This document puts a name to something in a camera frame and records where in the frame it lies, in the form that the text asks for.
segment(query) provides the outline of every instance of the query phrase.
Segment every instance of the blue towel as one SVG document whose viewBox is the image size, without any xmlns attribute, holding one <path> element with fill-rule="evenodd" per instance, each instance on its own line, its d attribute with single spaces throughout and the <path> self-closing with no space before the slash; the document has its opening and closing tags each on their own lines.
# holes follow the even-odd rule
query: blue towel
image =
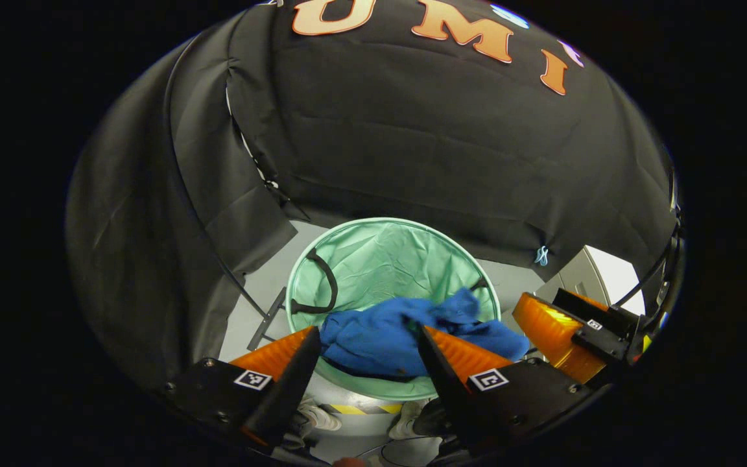
<svg viewBox="0 0 747 467">
<path fill-rule="evenodd" d="M 528 339 L 502 322 L 477 322 L 480 302 L 461 289 L 440 305 L 421 298 L 392 298 L 365 311 L 330 313 L 320 330 L 322 357 L 367 376 L 428 376 L 406 318 L 445 331 L 511 361 L 530 348 Z"/>
</svg>

